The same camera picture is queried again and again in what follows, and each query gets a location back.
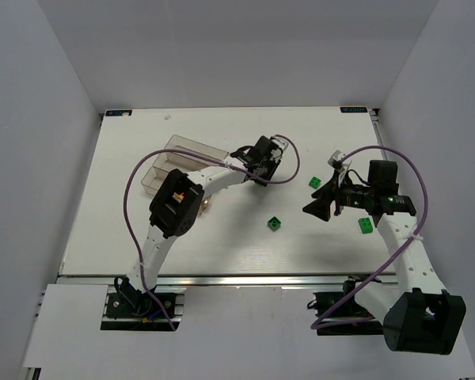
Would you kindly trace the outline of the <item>small green lego brick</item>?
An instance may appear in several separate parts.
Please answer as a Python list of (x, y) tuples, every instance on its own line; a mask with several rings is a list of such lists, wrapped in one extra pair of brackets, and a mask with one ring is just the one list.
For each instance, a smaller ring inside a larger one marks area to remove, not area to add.
[(309, 181), (309, 186), (313, 189), (318, 189), (321, 186), (321, 180), (317, 177), (312, 177)]

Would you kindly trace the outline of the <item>light green lego brick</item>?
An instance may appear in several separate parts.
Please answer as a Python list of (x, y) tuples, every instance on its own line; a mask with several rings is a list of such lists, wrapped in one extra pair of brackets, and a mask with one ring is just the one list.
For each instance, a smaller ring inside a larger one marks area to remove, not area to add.
[(359, 218), (358, 224), (362, 234), (371, 234), (374, 230), (374, 224), (368, 217)]

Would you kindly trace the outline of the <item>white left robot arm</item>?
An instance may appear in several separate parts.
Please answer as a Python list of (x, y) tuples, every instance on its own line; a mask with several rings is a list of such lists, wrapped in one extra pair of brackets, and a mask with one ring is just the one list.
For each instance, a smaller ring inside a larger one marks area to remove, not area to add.
[(173, 243), (195, 224), (203, 201), (246, 181), (269, 184), (287, 147), (288, 142), (279, 136), (261, 136), (254, 146), (244, 146), (224, 161), (196, 152), (168, 149), (168, 153), (199, 158), (209, 166), (187, 173), (172, 169), (168, 173), (150, 203), (149, 226), (143, 244), (139, 244), (127, 213), (133, 180), (129, 178), (123, 197), (123, 216), (138, 250), (138, 259), (126, 276), (116, 278), (115, 289), (135, 316), (146, 316), (155, 306), (160, 310), (164, 308), (153, 294), (158, 274)]

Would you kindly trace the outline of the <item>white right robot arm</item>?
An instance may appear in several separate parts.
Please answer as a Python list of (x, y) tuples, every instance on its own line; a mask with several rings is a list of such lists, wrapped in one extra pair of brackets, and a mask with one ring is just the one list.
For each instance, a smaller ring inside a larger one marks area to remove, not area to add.
[(397, 163), (370, 161), (363, 184), (352, 182), (347, 164), (332, 158), (329, 165), (334, 169), (331, 179), (312, 195), (304, 212), (327, 222), (345, 207), (363, 209), (386, 244), (398, 289), (390, 290), (376, 275), (351, 277), (333, 304), (320, 299), (310, 303), (317, 310), (315, 329), (377, 321), (393, 352), (449, 355), (466, 304), (435, 273), (416, 231), (416, 209), (398, 192)]

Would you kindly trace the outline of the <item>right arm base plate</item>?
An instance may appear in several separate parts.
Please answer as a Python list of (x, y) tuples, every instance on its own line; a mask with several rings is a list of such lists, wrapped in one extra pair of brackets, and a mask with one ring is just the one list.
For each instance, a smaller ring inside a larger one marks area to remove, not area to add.
[[(313, 294), (313, 299), (306, 305), (308, 310), (312, 310), (316, 317), (320, 317), (326, 310), (336, 304), (344, 294), (342, 291), (326, 291)], [(371, 315), (354, 301), (346, 302), (343, 306), (333, 312), (325, 323), (337, 321), (353, 321), (364, 319)], [(349, 323), (344, 325), (334, 325), (317, 330), (318, 336), (382, 336), (382, 326), (379, 322), (363, 321), (361, 323)]]

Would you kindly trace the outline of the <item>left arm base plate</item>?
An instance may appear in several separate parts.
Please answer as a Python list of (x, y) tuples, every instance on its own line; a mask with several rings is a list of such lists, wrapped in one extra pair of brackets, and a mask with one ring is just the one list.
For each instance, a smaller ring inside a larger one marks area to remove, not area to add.
[(160, 306), (147, 295), (146, 301), (134, 309), (117, 293), (109, 293), (101, 319), (103, 331), (174, 332), (181, 323), (184, 295), (175, 293), (156, 294), (161, 301), (174, 329), (165, 318)]

